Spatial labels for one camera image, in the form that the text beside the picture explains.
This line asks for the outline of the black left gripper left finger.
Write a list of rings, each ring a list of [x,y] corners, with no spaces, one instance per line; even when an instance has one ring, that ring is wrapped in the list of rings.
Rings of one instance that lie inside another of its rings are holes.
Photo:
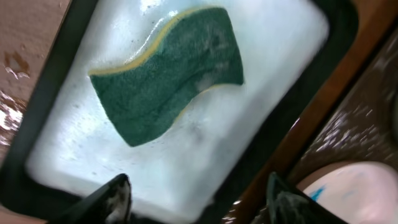
[[[49,224],[127,224],[131,219],[129,177],[119,174]]]

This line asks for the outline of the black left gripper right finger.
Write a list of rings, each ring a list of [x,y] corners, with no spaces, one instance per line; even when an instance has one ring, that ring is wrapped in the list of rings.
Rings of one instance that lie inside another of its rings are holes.
[[[345,224],[277,173],[267,183],[267,206],[251,224]]]

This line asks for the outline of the yellow green scrub sponge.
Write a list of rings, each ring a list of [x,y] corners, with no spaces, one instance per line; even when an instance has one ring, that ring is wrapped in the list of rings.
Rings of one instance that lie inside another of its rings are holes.
[[[174,16],[132,62],[92,70],[105,113],[131,147],[165,133],[194,97],[242,85],[243,63],[227,10],[208,6]]]

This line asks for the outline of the white plate blue smear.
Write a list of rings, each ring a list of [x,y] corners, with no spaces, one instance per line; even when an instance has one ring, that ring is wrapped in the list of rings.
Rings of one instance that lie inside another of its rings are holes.
[[[381,162],[329,164],[297,188],[346,223],[397,223],[397,171]]]

